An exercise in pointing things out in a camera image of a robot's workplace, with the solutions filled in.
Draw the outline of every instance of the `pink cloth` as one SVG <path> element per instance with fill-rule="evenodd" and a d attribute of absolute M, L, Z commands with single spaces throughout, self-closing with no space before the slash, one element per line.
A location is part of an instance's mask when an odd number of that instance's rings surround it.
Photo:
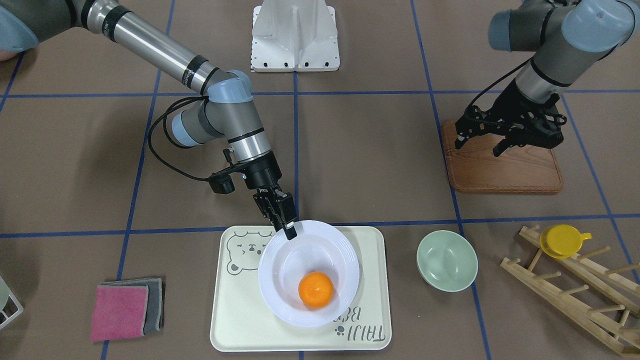
<path fill-rule="evenodd" d="M 137 338 L 144 335 L 149 288 L 98 285 L 91 341 Z"/>

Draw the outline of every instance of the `rectangular tray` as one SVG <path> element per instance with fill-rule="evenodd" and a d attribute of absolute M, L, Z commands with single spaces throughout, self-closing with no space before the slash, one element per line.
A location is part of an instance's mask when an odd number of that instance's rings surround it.
<path fill-rule="evenodd" d="M 380 350 L 391 341 L 385 241 L 375 227 L 336 227 L 360 262 L 352 305 L 332 323 L 304 328 L 283 322 L 267 307 L 258 285 L 258 249 L 274 235 L 270 226 L 234 226 L 220 240 L 211 316 L 211 344 L 222 352 Z M 235 251 L 236 242 L 255 252 Z"/>

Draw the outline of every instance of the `orange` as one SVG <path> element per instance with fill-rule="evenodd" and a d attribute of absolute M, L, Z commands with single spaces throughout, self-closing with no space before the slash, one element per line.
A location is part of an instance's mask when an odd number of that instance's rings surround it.
<path fill-rule="evenodd" d="M 298 285 L 300 300 L 309 307 L 324 307 L 333 297 L 333 283 L 320 271 L 305 275 Z"/>

